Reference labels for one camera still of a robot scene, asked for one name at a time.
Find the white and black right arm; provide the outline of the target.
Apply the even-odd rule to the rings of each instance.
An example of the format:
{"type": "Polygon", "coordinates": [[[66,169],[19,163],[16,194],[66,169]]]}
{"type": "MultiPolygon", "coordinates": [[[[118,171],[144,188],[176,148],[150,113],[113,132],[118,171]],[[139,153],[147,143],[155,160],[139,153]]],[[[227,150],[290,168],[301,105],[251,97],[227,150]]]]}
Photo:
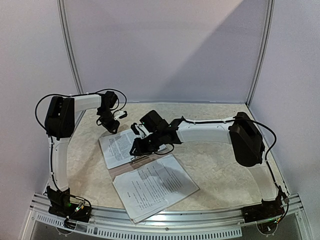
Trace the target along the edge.
{"type": "Polygon", "coordinates": [[[259,206],[258,213],[262,218],[269,218],[278,210],[275,199],[280,187],[268,162],[270,149],[266,148],[258,127],[269,129],[245,112],[223,119],[191,120],[180,117],[167,122],[151,110],[140,119],[140,123],[131,125],[136,137],[129,154],[138,158],[157,154],[163,145],[175,147],[195,142],[230,145],[235,161],[248,168],[265,201],[259,206]]]}

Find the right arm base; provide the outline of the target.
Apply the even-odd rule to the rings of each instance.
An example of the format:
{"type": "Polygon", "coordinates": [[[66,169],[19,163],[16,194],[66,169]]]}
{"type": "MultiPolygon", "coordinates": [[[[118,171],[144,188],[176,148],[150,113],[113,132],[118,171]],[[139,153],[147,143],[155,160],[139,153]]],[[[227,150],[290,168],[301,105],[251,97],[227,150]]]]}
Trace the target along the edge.
{"type": "Polygon", "coordinates": [[[241,214],[245,223],[258,222],[262,220],[274,220],[276,217],[283,218],[287,211],[283,206],[281,197],[275,200],[261,200],[261,203],[241,208],[241,214]]]}

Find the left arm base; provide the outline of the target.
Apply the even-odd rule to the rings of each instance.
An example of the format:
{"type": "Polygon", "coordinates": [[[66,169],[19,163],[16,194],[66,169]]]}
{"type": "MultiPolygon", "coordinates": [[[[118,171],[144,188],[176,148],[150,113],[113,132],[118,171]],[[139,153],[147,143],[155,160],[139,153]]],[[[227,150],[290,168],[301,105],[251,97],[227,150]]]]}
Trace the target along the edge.
{"type": "Polygon", "coordinates": [[[88,223],[92,214],[92,205],[89,200],[70,194],[70,190],[53,190],[46,188],[47,197],[50,201],[48,213],[67,220],[88,223]]]}

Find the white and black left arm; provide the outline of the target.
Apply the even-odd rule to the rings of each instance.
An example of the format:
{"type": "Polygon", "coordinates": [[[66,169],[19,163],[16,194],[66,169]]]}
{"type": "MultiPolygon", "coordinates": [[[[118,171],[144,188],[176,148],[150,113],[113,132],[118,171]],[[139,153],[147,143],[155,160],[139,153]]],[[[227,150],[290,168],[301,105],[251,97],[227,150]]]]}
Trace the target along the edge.
{"type": "Polygon", "coordinates": [[[53,95],[51,98],[44,128],[51,143],[49,186],[57,192],[69,189],[67,179],[67,151],[71,137],[76,129],[78,112],[96,109],[98,122],[109,133],[116,134],[120,122],[115,117],[115,105],[119,98],[114,91],[89,93],[77,96],[53,95]]]}

